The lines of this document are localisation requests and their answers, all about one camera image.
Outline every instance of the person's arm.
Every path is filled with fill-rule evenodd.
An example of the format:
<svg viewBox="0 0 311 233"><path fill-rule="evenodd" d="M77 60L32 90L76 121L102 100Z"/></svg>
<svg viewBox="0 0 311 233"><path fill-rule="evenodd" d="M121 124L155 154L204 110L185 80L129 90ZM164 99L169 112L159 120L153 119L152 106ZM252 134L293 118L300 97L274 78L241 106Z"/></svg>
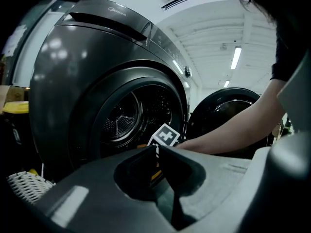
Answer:
<svg viewBox="0 0 311 233"><path fill-rule="evenodd" d="M263 139L285 114L276 98L285 83L271 80L263 95L252 106L212 132L181 143L177 148L216 154L238 150Z"/></svg>

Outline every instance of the washing machine door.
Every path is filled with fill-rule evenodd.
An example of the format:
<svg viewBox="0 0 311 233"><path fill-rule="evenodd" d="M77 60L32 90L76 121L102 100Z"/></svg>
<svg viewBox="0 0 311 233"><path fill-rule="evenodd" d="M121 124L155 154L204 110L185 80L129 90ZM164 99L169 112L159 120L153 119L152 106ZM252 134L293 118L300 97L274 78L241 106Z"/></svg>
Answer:
<svg viewBox="0 0 311 233"><path fill-rule="evenodd" d="M187 127L187 138L193 139L211 132L259 99L259 95L244 88L226 88L206 97L193 111ZM255 151L267 146L268 137L222 156L251 159Z"/></svg>

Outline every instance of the midea logo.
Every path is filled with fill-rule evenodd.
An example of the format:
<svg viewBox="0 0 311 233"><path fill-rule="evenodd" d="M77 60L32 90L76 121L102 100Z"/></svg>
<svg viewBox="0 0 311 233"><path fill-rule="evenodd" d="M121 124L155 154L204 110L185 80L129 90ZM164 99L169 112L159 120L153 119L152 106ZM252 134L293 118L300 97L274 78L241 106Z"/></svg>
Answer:
<svg viewBox="0 0 311 233"><path fill-rule="evenodd" d="M108 8L108 10L113 11L113 12L116 12L116 13L121 14L121 15L126 16L126 13L122 13L121 11L116 10L116 9L115 9L115 8L113 8L113 7L109 7L109 8Z"/></svg>

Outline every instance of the black sleeve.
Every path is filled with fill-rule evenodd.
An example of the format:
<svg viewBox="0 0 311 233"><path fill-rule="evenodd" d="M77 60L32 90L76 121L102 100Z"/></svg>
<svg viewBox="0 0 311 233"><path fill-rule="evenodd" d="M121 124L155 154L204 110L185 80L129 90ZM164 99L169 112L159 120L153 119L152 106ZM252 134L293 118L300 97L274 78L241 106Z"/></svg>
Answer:
<svg viewBox="0 0 311 233"><path fill-rule="evenodd" d="M299 58L294 49L289 49L281 38L281 30L276 28L276 63L272 65L271 79L288 81L295 72Z"/></svg>

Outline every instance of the black washing machine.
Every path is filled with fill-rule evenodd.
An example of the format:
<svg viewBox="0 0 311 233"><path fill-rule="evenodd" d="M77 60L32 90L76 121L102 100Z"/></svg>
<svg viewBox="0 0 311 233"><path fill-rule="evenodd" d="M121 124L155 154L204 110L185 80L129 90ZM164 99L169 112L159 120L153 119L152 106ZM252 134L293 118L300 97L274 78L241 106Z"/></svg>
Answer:
<svg viewBox="0 0 311 233"><path fill-rule="evenodd" d="M35 145L53 179L147 144L163 123L184 135L188 124L187 137L197 137L213 129L203 127L212 125L205 114L230 112L223 123L259 98L245 89L220 91L185 123L185 66L173 42L136 12L107 0L78 2L46 37L31 81Z"/></svg>

